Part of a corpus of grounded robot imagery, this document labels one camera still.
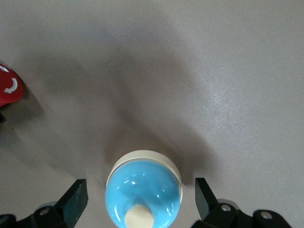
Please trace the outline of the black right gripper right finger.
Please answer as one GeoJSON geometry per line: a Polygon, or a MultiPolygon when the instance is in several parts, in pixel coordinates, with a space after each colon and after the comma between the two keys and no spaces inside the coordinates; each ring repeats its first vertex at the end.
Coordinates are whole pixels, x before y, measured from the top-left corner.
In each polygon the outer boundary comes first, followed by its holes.
{"type": "Polygon", "coordinates": [[[205,178],[195,179],[195,202],[200,220],[196,228],[289,228],[278,213],[259,209],[252,216],[226,202],[219,202],[205,178]]]}

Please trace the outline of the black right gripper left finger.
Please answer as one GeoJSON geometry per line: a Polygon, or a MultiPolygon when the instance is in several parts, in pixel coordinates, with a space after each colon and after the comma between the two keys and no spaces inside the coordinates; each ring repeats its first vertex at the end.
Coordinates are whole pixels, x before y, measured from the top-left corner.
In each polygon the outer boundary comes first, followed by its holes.
{"type": "Polygon", "coordinates": [[[13,214],[2,214],[2,228],[73,228],[88,203],[85,179],[76,180],[53,206],[37,209],[28,217],[17,220],[13,214]]]}

